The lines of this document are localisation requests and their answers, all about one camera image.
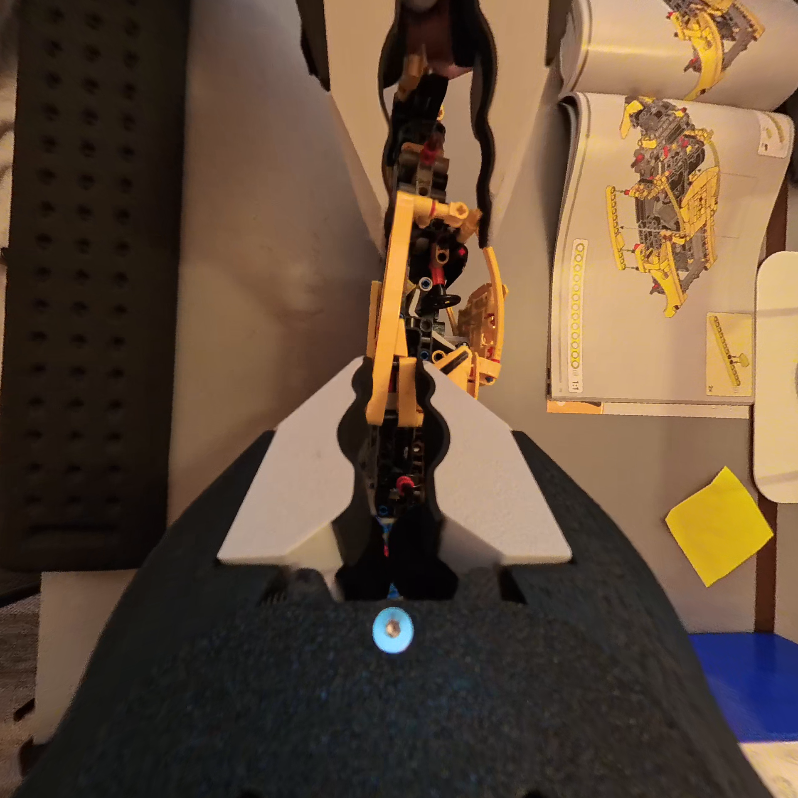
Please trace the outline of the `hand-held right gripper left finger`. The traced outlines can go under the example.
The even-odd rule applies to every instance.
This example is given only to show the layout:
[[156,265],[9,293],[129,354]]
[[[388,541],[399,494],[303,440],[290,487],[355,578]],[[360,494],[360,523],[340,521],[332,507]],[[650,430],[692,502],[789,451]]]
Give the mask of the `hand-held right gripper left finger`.
[[372,368],[354,359],[276,428],[219,550],[223,564],[309,568],[345,599],[387,596],[389,561],[359,464]]

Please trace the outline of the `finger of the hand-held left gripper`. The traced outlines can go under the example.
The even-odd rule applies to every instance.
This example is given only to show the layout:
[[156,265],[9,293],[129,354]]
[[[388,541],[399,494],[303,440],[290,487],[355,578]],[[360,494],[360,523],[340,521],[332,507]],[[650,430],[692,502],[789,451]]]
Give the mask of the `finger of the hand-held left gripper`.
[[337,138],[369,236],[385,254],[388,192],[382,157],[388,137],[379,84],[382,51],[395,22],[391,1],[325,1],[331,104]]
[[481,155],[476,182],[481,247],[494,244],[532,138],[548,75],[550,5],[475,2],[471,110]]

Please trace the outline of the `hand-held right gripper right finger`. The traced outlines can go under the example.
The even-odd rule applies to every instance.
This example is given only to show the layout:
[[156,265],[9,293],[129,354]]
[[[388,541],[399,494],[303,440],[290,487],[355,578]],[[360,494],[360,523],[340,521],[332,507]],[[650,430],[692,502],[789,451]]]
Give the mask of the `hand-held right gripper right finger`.
[[424,503],[393,527],[393,582],[406,599],[447,600],[483,566],[572,558],[512,430],[424,364]]

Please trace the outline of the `yellow brick car model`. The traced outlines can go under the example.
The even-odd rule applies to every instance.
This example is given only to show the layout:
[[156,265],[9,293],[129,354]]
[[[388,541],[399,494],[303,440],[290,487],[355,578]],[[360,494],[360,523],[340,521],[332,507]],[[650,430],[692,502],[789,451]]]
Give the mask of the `yellow brick car model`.
[[464,309],[451,287],[468,261],[482,212],[447,200],[444,97],[448,79],[424,51],[404,57],[390,115],[384,177],[384,276],[374,282],[366,355],[373,363],[361,465],[374,516],[394,518],[420,507],[424,488],[424,410],[416,385],[430,364],[469,396],[500,374],[507,289],[493,249],[482,249],[489,280]]

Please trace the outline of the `grey desk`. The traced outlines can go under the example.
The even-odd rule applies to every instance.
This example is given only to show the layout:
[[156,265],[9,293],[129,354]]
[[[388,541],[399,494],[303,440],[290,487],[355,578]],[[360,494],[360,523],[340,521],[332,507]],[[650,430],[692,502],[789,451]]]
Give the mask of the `grey desk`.
[[[382,272],[299,25],[293,2],[193,4],[168,523],[364,348]],[[517,82],[544,93],[495,241],[507,337],[501,379],[481,398],[607,511],[689,631],[765,631],[754,561],[707,588],[664,523],[723,466],[753,490],[748,423],[546,410],[565,129],[556,73]]]

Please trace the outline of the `open instruction booklet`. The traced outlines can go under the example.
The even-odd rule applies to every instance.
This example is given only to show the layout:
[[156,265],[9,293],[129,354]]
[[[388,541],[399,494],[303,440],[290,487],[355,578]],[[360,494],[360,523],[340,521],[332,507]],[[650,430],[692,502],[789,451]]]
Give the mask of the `open instruction booklet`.
[[796,2],[574,2],[551,397],[750,404],[756,268],[793,154]]

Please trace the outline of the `yellow sticky note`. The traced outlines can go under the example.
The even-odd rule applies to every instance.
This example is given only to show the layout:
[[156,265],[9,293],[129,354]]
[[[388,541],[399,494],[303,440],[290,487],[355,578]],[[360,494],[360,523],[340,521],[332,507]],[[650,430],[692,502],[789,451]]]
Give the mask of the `yellow sticky note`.
[[665,523],[705,586],[731,573],[773,538],[751,494],[727,467],[672,508]]

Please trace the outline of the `black perforated chair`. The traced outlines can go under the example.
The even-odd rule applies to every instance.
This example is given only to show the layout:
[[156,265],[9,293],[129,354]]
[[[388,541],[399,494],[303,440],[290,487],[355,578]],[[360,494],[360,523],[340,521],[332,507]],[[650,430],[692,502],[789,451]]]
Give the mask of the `black perforated chair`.
[[2,567],[139,566],[166,527],[190,2],[22,2]]

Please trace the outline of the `white stand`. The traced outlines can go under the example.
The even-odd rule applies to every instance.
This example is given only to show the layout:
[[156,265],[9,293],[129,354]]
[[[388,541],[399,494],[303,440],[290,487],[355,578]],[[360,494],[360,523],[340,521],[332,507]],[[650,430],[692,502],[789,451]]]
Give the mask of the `white stand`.
[[764,260],[756,276],[753,475],[777,504],[797,503],[797,253]]

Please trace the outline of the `blue plastic bin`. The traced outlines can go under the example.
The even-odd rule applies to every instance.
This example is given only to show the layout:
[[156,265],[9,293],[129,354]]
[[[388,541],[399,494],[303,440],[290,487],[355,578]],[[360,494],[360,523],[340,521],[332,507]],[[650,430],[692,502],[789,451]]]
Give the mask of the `blue plastic bin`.
[[696,633],[690,641],[739,742],[797,740],[796,643],[772,633]]

